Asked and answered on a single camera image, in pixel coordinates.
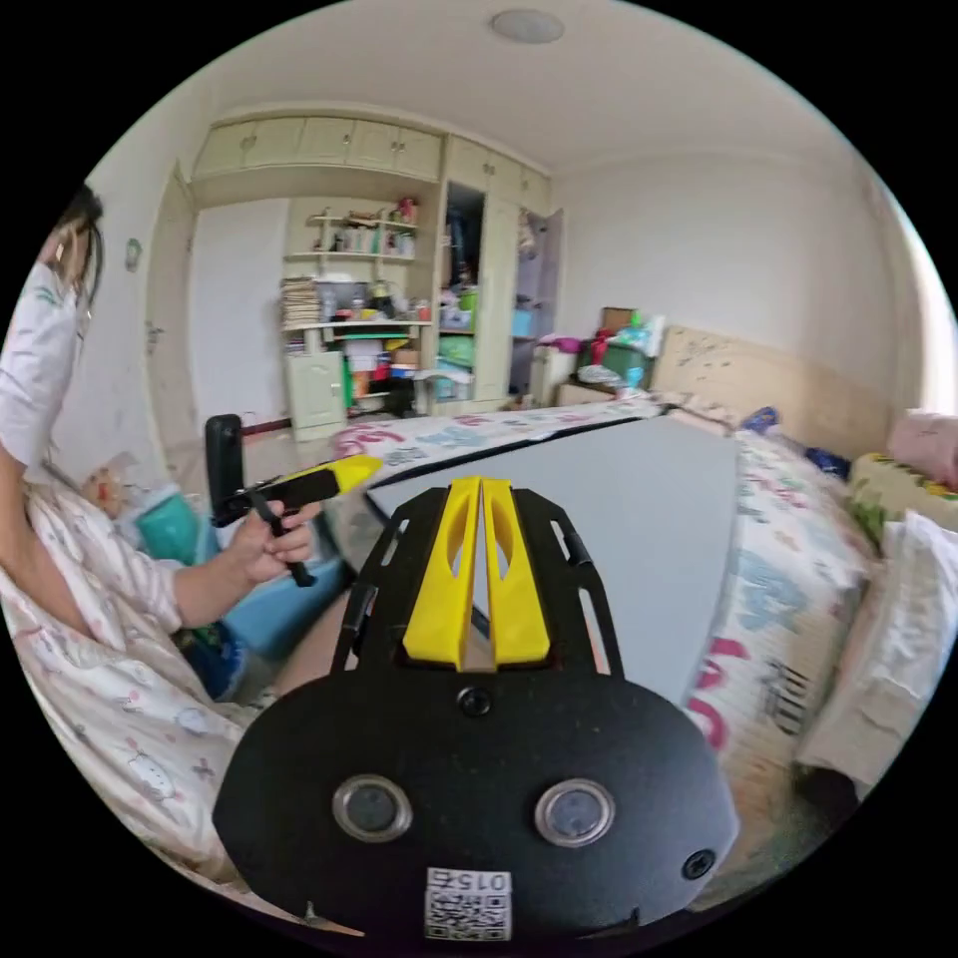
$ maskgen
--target bed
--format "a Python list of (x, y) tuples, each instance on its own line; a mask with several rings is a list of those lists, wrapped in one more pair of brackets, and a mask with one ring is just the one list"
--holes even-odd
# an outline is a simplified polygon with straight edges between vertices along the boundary
[[(333, 439), (336, 456), (382, 458), (381, 481), (517, 442), (562, 443), (566, 431), (664, 415), (680, 415), (735, 445), (734, 561), (684, 708), (718, 752), (741, 833), (696, 910), (729, 902), (792, 867), (856, 800), (844, 776), (809, 777), (797, 770), (796, 756), (832, 689), (878, 550), (852, 518), (846, 486), (792, 446), (736, 429), (763, 405), (778, 409), (790, 439), (850, 460), (883, 448), (891, 419), (880, 396), (828, 370), (741, 340), (672, 327), (649, 393), (554, 409), (355, 425)], [(358, 569), (382, 528), (381, 515), (363, 490), (341, 497), (327, 515), (347, 563)]]

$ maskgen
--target hair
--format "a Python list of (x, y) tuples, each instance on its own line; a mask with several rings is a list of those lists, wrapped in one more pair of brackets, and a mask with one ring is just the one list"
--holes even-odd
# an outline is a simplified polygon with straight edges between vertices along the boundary
[(90, 305), (93, 304), (100, 286), (100, 277), (103, 275), (103, 234), (100, 231), (102, 217), (103, 202), (87, 184), (84, 184), (70, 200), (70, 204), (57, 222), (57, 229), (76, 224), (79, 233), (90, 236), (82, 272), (83, 280), (86, 282), (92, 267), (93, 282), (87, 287), (87, 299)]

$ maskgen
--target screw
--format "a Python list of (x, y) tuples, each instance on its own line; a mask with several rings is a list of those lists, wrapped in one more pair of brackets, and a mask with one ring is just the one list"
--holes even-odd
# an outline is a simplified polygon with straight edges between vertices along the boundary
[(716, 863), (716, 854), (707, 848), (697, 851), (686, 859), (682, 866), (682, 878), (688, 881), (698, 881), (700, 878), (708, 875), (712, 871), (712, 866)]
[(463, 714), (471, 719), (486, 715), (492, 708), (492, 699), (485, 689), (463, 689), (457, 701)]

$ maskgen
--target label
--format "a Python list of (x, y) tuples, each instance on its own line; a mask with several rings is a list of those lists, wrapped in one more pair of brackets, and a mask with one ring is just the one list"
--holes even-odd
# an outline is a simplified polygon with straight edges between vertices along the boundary
[(512, 875), (429, 868), (424, 934), (438, 941), (509, 941)]

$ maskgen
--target cabinet door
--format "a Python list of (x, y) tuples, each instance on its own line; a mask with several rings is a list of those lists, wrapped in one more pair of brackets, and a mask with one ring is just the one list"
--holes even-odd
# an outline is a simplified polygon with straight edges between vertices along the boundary
[(512, 316), (519, 266), (519, 207), (490, 197), (482, 220), (475, 398), (504, 399), (512, 357)]
[(399, 131), (396, 173), (417, 180), (438, 180), (442, 141), (428, 133)]
[(357, 120), (346, 162), (368, 170), (392, 170), (399, 149), (399, 131), (384, 123)]
[(535, 170), (522, 171), (522, 205), (539, 217), (547, 217), (549, 206), (549, 181)]
[(522, 203), (522, 167), (515, 160), (492, 154), (489, 158), (489, 192), (509, 203)]
[(195, 179), (233, 173), (242, 169), (243, 154), (249, 148), (255, 123), (233, 123), (210, 130), (193, 167)]
[(310, 117), (302, 131), (297, 163), (343, 164), (352, 142), (354, 120)]
[(303, 117), (260, 120), (252, 131), (251, 141), (247, 141), (243, 166), (249, 170), (256, 167), (281, 167), (292, 163), (296, 158), (305, 124)]
[(296, 429), (342, 422), (342, 356), (320, 352), (288, 356), (289, 412)]
[(449, 179), (485, 193), (489, 189), (489, 151), (477, 143), (449, 139)]

